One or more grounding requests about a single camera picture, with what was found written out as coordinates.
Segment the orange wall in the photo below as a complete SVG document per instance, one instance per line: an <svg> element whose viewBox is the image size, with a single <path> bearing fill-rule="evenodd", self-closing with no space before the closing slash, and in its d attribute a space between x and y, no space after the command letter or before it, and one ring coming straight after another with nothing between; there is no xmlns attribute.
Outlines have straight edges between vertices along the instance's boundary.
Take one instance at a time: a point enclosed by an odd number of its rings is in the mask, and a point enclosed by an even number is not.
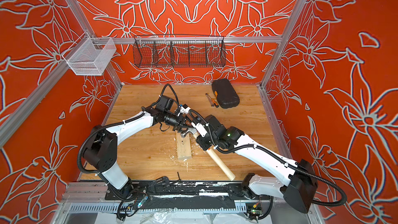
<svg viewBox="0 0 398 224"><path fill-rule="evenodd" d="M61 78L0 154L0 223L50 223L67 184L76 181L77 151L101 124L116 93L109 75Z"/></svg>
<svg viewBox="0 0 398 224"><path fill-rule="evenodd" d="M65 0L0 0L0 125L83 33Z"/></svg>
<svg viewBox="0 0 398 224"><path fill-rule="evenodd" d="M83 33L65 0L0 0L0 125ZM0 149L0 223L50 223L76 155L116 93L110 76L71 70Z"/></svg>
<svg viewBox="0 0 398 224"><path fill-rule="evenodd" d="M337 183L327 224L397 223L396 0L307 0L267 85L295 160ZM320 184L322 201L340 198Z"/></svg>
<svg viewBox="0 0 398 224"><path fill-rule="evenodd" d="M98 37L204 34L281 35L295 0L78 0ZM140 69L131 45L118 47L112 65L125 83L208 83L227 77L258 83L276 44L228 45L226 67Z"/></svg>

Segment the hammer head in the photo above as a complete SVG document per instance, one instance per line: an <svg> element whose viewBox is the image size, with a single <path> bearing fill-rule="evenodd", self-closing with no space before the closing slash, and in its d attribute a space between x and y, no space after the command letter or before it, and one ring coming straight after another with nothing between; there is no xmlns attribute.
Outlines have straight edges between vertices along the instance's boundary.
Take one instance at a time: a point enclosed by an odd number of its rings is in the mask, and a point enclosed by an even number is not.
<svg viewBox="0 0 398 224"><path fill-rule="evenodd" d="M195 128L187 128L186 131L181 132L181 137L185 138L188 133L192 133L192 135L196 138L198 135L198 131Z"/></svg>

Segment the wire basket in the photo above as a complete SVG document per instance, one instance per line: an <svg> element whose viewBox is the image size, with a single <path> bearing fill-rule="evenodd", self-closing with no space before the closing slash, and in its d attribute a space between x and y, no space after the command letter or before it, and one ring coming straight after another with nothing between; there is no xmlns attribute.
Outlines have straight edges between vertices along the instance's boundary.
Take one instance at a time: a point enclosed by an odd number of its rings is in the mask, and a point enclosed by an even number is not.
<svg viewBox="0 0 398 224"><path fill-rule="evenodd" d="M146 38L135 36L134 65L137 67L224 67L224 37L175 35Z"/></svg>
<svg viewBox="0 0 398 224"><path fill-rule="evenodd" d="M109 38L102 49L98 48L100 47L96 47L90 38L84 38L66 62L76 75L102 75L116 46L112 38Z"/></svg>

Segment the white wire basket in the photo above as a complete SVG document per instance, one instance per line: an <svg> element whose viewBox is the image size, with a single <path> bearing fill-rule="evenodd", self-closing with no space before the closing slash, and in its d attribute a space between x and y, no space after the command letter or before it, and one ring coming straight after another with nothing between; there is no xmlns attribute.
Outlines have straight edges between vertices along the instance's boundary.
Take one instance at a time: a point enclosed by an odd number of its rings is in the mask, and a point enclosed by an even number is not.
<svg viewBox="0 0 398 224"><path fill-rule="evenodd" d="M102 49L98 49L90 38L85 38L66 62L76 75L102 75L115 52L112 38Z"/></svg>

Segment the plastic sheet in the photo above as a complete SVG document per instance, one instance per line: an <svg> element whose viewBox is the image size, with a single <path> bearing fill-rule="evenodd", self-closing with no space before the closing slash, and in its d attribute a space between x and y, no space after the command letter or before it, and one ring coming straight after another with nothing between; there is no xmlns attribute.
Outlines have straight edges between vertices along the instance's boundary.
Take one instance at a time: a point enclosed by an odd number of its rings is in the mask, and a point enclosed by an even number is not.
<svg viewBox="0 0 398 224"><path fill-rule="evenodd" d="M98 213L95 224L120 223L115 214ZM124 224L253 224L239 214L203 214L201 211L161 211L150 214L135 214L127 217ZM259 220L259 224L272 224L271 216Z"/></svg>

